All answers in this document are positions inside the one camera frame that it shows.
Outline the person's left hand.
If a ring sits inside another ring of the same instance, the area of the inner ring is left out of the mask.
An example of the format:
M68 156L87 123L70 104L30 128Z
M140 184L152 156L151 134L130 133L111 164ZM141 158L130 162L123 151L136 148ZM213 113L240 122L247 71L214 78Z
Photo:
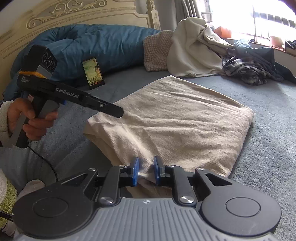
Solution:
M8 130L13 133L16 123L21 114L28 119L28 123L24 124L22 129L29 140L39 141L46 133L47 129L54 125L54 121L58 117L57 111L50 112L45 118L37 118L31 102L24 98L17 98L8 108Z

